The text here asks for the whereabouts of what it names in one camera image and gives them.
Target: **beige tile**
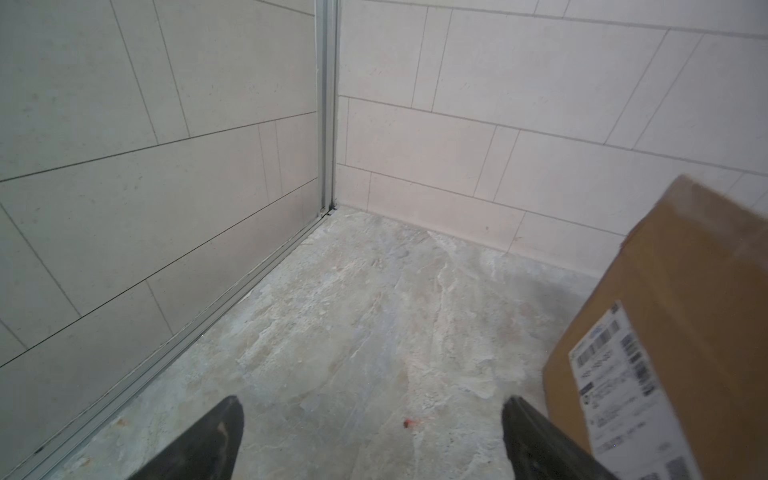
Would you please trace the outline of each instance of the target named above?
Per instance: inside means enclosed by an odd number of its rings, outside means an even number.
[[[112,0],[112,5],[157,140],[164,144],[189,137],[153,0]]]
[[[619,251],[622,235],[527,212],[510,252],[602,276]]]
[[[345,164],[349,99],[347,97],[338,97],[336,99],[336,109],[336,163]]]
[[[663,35],[456,10],[434,111],[603,142]]]
[[[768,173],[766,78],[768,40],[705,35],[637,148]]]
[[[634,147],[700,38],[701,33],[667,32],[606,143]]]
[[[496,128],[473,197],[493,201],[519,133],[514,128]]]
[[[472,195],[493,125],[349,101],[346,164]]]
[[[336,165],[336,202],[339,204],[366,210],[370,185],[370,172]]]
[[[744,174],[728,190],[728,197],[746,207],[752,207],[768,192],[768,177]]]
[[[317,177],[317,114],[284,118],[275,124],[280,178],[287,194]]]
[[[268,121],[259,124],[259,150],[264,162],[264,177],[266,178],[266,192],[270,202],[274,202],[283,196],[283,180],[280,175],[280,159],[277,156],[277,129],[275,122]]]
[[[740,33],[768,33],[768,5],[762,0],[571,0],[566,16]]]
[[[0,32],[0,179],[157,143],[109,2],[11,2]]]
[[[405,180],[371,176],[368,211],[506,251],[523,212]]]
[[[429,7],[427,11],[422,50],[419,56],[419,71],[416,75],[411,102],[414,108],[432,110],[450,18],[451,10],[447,8]]]
[[[0,201],[81,313],[267,203],[256,127],[0,184]]]
[[[345,2],[339,94],[410,106],[426,7]]]
[[[169,337],[142,282],[5,364],[0,472],[41,446]]]
[[[0,325],[0,366],[25,350],[26,348],[11,335],[10,330]]]
[[[192,135],[317,109],[314,18],[253,0],[157,10]]]
[[[35,253],[0,210],[0,319],[31,347],[78,317]]]
[[[297,190],[151,276],[147,282],[174,333],[303,226]]]
[[[626,234],[680,174],[720,192],[739,176],[718,167],[523,131],[496,201]]]

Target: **metal frame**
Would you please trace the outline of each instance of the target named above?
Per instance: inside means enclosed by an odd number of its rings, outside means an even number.
[[[192,323],[171,337],[96,403],[69,422],[48,440],[38,454],[32,455],[3,480],[39,480],[67,459],[89,440],[112,416],[138,395],[157,375],[200,338],[237,301],[256,286],[275,266],[307,238],[333,209],[334,154],[336,142],[336,72],[339,37],[338,0],[316,0],[315,30],[317,50],[317,128],[319,216],[299,233],[288,239],[250,273],[240,279],[219,300],[209,306]]]

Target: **elevator floor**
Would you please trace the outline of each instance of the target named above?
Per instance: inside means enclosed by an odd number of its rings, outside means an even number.
[[[340,208],[51,478],[127,478],[230,394],[237,479],[513,478],[502,403],[546,411],[596,282]]]

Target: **dusty floor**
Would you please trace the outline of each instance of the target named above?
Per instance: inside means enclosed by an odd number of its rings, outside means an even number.
[[[541,367],[595,284],[338,210],[51,477],[127,478],[236,394],[234,478],[512,478],[502,403],[545,410]]]

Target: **barcode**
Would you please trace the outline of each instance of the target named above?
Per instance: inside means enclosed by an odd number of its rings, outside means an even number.
[[[637,348],[637,340],[634,338],[634,334],[630,333],[621,339],[621,347],[624,349],[624,353],[629,359],[629,364],[632,367],[635,378],[637,378],[637,381],[640,383],[643,395],[650,395],[656,386],[651,381],[648,364],[645,362],[643,354]]]
[[[667,473],[670,474],[670,480],[690,480],[690,472],[685,465],[685,458],[677,457],[667,462]]]
[[[597,339],[592,342],[592,344],[576,358],[576,365],[581,368],[590,358],[592,358],[592,356],[594,356],[595,353],[598,352],[600,347],[608,343],[608,340],[610,340],[614,333],[618,331],[619,324],[616,322],[616,320],[613,320],[611,324],[608,325],[608,328],[604,330],[603,333],[601,333]]]

